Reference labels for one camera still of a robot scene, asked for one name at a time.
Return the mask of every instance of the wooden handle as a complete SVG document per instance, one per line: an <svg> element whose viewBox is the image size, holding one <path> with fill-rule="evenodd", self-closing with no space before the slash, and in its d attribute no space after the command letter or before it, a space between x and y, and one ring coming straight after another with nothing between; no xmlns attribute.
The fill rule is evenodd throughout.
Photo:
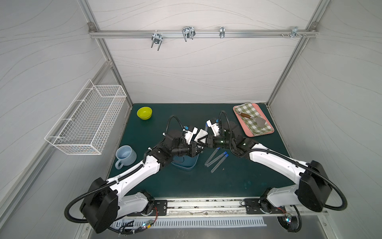
<svg viewBox="0 0 382 239"><path fill-rule="evenodd" d="M247 114L244 114L244 113L240 113L240 115L241 115L241 116L243 116L243 117L249 118L249 119L251 119L251 118L252 118L252 116L250 116L250 115L247 115Z"/></svg>

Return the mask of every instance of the light blue mug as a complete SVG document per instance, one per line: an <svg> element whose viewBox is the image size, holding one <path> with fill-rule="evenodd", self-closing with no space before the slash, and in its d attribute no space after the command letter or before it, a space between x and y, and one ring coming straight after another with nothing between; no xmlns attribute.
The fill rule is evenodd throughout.
<svg viewBox="0 0 382 239"><path fill-rule="evenodd" d="M117 162L115 162L115 168L121 169L123 166L131 165L137 159L137 153L128 145L121 146L117 152L115 152Z"/></svg>

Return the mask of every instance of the test tube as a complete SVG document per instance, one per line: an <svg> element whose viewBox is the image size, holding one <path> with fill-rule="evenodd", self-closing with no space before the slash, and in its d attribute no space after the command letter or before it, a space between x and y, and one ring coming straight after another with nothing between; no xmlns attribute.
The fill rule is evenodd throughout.
<svg viewBox="0 0 382 239"><path fill-rule="evenodd" d="M219 161L219 163L217 163L217 164L215 165L215 167L211 170L211 172L214 172L214 171L219 167L219 165L221 165L222 162L223 162L227 157L228 157L228 154L224 155L224 157Z"/></svg>
<svg viewBox="0 0 382 239"><path fill-rule="evenodd" d="M214 158L211 162L207 163L207 167L211 166L214 162L218 161L221 157L223 157L225 154L227 154L226 151L224 151L224 153L222 153L221 155L217 156L216 158Z"/></svg>
<svg viewBox="0 0 382 239"><path fill-rule="evenodd" d="M215 154L217 153L217 151L220 149L220 147L216 148L214 150L214 152L211 154L211 156L207 159L207 161L204 163L204 165L207 165L207 163L212 159L212 157L215 156Z"/></svg>

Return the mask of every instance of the table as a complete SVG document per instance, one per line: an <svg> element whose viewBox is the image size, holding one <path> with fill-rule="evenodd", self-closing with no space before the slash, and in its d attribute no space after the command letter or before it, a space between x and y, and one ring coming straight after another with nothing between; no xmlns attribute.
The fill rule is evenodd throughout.
<svg viewBox="0 0 382 239"><path fill-rule="evenodd" d="M225 110L229 120L239 125L232 110L236 105L239 104L134 104L120 146L130 145L136 151L137 160L134 164L137 164L143 159L147 148L155 146L163 138L162 133L172 114L176 115L183 125L193 125L204 129L207 120L213 117L218 118L219 112ZM138 109L143 106L148 106L153 110L149 120L141 120L137 116ZM274 151L289 156L266 105L259 104L259 106L275 132L257 136L254 139ZM177 128L179 125L173 119L169 130ZM184 171L170 164L143 180L128 195L146 190L153 197L258 197L268 187L278 188L293 185L293 182L282 174L262 164L245 158L237 158L232 154L214 173L211 173L213 165L206 167L204 163L213 150L206 149L204 153L200 154L193 170ZM131 166L123 166L122 169L117 170L113 165L109 176L116 176Z"/></svg>

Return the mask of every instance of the green checkered cloth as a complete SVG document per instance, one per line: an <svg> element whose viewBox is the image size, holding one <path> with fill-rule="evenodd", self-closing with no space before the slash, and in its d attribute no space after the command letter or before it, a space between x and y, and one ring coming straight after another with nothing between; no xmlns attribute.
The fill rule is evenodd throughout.
<svg viewBox="0 0 382 239"><path fill-rule="evenodd" d="M260 128L258 126L254 117L261 117L261 115L257 112L257 110L253 107L251 103L242 104L236 107L235 110L252 116L252 119L249 119L243 116L240 116L240 117L243 119L244 123L251 130L253 135L262 135L262 134L273 131L272 127L268 124L268 122L265 122L264 128Z"/></svg>

